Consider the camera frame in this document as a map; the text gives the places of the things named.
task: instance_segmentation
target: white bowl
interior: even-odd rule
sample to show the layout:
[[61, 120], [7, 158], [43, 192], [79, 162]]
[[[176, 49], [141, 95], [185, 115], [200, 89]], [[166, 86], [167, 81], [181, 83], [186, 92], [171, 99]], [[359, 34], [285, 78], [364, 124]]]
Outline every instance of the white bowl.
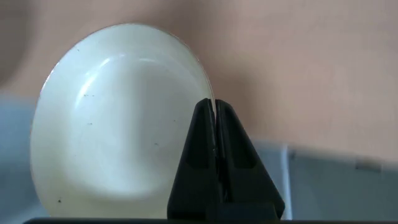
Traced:
[[89, 35], [48, 77], [32, 124], [31, 168], [55, 217], [165, 218], [195, 104], [213, 98], [192, 53], [158, 29]]

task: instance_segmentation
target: black clamp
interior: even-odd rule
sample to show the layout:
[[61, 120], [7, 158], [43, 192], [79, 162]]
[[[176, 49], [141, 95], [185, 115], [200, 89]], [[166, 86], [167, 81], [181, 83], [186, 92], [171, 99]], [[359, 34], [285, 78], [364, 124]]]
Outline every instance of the black clamp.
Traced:
[[285, 205], [234, 109], [197, 103], [167, 206], [169, 220], [278, 220]]

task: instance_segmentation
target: blurry background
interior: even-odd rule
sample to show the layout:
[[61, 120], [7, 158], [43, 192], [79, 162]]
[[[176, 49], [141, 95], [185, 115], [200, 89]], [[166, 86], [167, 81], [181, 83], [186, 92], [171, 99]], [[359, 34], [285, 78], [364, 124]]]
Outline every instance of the blurry background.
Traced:
[[46, 215], [30, 178], [29, 129], [51, 69], [88, 34], [123, 22], [159, 27], [193, 50], [216, 98], [253, 138], [286, 218], [398, 219], [397, 8], [394, 0], [1, 0], [0, 222]]

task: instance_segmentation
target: gray surface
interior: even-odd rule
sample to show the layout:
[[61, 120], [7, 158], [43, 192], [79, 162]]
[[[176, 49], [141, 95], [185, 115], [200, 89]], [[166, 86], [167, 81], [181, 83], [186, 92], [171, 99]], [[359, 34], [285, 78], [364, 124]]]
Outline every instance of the gray surface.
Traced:
[[293, 219], [398, 220], [397, 171], [308, 156], [289, 166]]
[[46, 216], [30, 177], [29, 131], [34, 106], [0, 96], [0, 223]]

